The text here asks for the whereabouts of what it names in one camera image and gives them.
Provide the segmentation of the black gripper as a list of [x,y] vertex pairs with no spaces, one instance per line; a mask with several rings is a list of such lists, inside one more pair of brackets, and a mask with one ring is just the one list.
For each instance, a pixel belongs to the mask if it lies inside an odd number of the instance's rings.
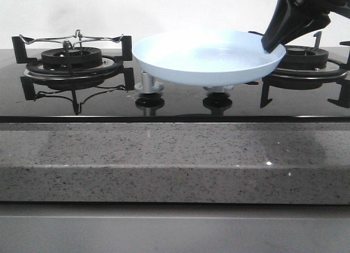
[[349,18],[349,0],[278,0],[261,42],[266,52],[330,24],[330,12]]

